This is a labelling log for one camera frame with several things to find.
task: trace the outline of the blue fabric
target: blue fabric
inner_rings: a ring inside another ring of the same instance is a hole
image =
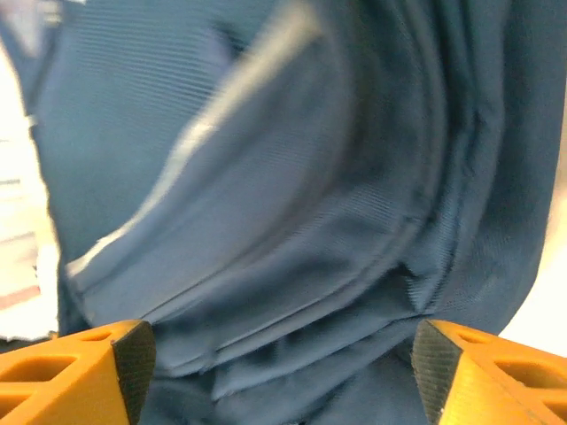
[[[306,4],[320,34],[142,220],[62,272],[63,333],[152,323],[143,424],[424,425],[417,323],[497,333],[532,286],[567,4]],[[28,102],[65,262],[132,216],[277,6],[69,9]]]

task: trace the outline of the orange plastic part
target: orange plastic part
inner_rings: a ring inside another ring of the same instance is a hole
[[[413,361],[431,424],[567,423],[567,359],[453,323],[424,321]]]
[[[124,321],[0,356],[0,425],[133,425],[155,361],[149,324]]]

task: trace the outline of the black rubber pad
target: black rubber pad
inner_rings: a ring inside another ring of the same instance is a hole
[[[140,421],[156,361],[156,345],[149,323],[143,321],[113,342],[114,359],[130,425]]]
[[[429,321],[417,328],[412,363],[429,422],[437,425],[443,414],[462,350]]]

